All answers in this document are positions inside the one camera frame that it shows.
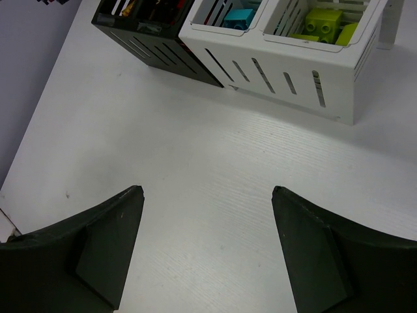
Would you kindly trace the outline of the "small orange lego cube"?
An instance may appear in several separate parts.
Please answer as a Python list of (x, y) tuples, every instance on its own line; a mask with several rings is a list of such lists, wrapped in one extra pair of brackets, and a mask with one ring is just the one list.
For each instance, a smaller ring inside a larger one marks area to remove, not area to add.
[(121, 11), (121, 16), (123, 17), (127, 17), (130, 15), (130, 12), (132, 11), (134, 4), (135, 4), (135, 0), (130, 0), (129, 3), (123, 7), (122, 11)]

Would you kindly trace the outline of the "red blue orange lego stack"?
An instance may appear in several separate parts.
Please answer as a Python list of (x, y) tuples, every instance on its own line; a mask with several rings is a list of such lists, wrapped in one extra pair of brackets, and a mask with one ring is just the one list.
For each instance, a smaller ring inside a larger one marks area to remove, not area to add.
[(226, 14), (222, 26), (229, 29), (245, 31), (249, 28), (254, 16), (254, 9), (230, 10)]

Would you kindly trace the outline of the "green long lego brick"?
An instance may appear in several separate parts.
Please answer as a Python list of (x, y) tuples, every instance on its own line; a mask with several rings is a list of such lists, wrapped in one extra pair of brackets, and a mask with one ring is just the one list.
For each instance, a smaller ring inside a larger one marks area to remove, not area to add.
[(341, 10), (314, 8), (304, 20), (304, 35), (316, 36), (319, 42), (334, 44), (337, 40), (343, 12)]

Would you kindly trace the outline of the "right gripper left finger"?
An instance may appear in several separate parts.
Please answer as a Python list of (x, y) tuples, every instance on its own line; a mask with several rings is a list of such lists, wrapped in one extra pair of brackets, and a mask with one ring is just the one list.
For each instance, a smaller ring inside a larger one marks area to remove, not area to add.
[(134, 185), (1, 244), (1, 311), (118, 310), (143, 205), (143, 189)]

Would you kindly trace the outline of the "small green lego cube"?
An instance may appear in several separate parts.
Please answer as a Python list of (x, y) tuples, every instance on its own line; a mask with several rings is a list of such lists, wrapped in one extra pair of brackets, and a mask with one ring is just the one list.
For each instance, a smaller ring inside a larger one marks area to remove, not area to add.
[(295, 38), (303, 41), (312, 41), (312, 42), (318, 42), (320, 41), (320, 38), (318, 36), (314, 35), (303, 35), (303, 34), (291, 34), (289, 36), (290, 38)]

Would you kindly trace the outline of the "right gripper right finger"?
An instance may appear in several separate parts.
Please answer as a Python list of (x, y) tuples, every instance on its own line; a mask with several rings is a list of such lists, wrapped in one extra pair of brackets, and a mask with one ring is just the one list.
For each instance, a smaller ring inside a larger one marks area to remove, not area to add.
[(415, 312), (416, 241), (327, 211), (283, 186), (272, 206), (297, 312)]

